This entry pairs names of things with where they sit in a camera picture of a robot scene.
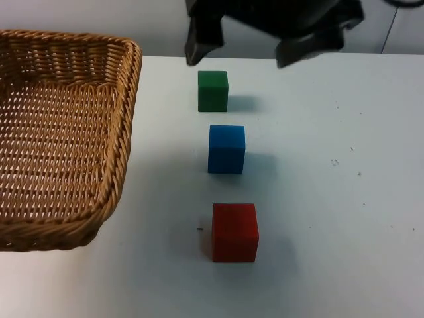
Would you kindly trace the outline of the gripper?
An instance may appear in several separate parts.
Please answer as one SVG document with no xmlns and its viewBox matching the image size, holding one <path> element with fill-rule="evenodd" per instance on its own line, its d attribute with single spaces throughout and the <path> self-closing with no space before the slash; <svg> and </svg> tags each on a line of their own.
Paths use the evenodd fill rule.
<svg viewBox="0 0 424 318">
<path fill-rule="evenodd" d="M 275 49 L 278 68 L 338 52 L 345 45 L 344 29 L 365 18 L 360 1 L 187 1 L 186 6 L 189 66 L 224 46 L 223 17 L 281 39 Z"/>
</svg>

